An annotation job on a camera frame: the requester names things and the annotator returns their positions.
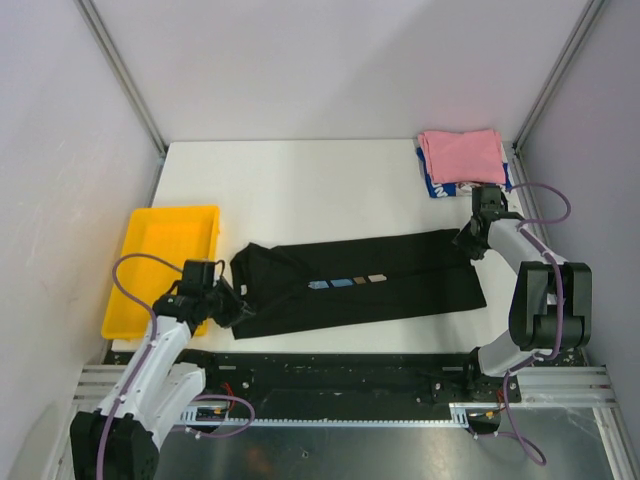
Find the black printed t-shirt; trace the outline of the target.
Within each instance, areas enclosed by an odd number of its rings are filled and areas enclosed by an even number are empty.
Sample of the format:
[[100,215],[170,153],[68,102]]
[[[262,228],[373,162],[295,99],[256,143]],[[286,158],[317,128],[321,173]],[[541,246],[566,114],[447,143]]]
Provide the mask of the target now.
[[457,313],[487,305],[454,229],[266,248],[231,261],[235,290],[254,310],[237,339]]

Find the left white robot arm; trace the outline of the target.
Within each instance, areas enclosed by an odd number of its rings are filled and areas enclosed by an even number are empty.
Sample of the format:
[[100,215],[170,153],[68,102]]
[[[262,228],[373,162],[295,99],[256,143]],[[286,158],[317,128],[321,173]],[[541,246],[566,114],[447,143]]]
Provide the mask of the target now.
[[239,310],[222,280],[211,286],[179,282],[151,309],[151,322],[124,373],[92,412],[70,426],[77,479],[151,479],[160,450],[181,413],[195,400],[214,397],[221,376],[206,365],[177,358],[198,326]]

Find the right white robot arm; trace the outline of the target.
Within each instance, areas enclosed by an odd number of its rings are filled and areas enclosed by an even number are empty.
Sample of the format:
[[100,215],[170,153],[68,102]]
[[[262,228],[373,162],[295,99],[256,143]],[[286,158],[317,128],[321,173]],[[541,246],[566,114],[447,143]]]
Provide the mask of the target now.
[[591,336],[592,271],[554,253],[517,214],[474,214],[454,239],[472,260],[498,253],[516,273],[507,330],[477,349],[477,367],[461,376],[463,393],[484,401],[497,378],[561,351],[584,346]]

